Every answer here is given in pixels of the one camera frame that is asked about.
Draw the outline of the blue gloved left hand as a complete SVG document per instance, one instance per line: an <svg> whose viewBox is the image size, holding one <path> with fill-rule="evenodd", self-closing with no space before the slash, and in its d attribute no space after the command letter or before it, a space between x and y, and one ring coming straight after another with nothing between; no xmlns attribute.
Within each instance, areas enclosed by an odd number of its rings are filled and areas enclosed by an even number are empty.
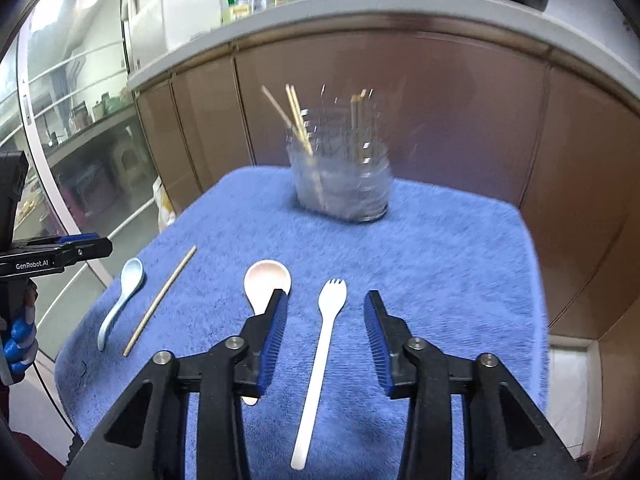
<svg viewBox="0 0 640 480"><path fill-rule="evenodd" d="M20 382L38 351L37 285L30 278L1 283L1 385Z"/></svg>

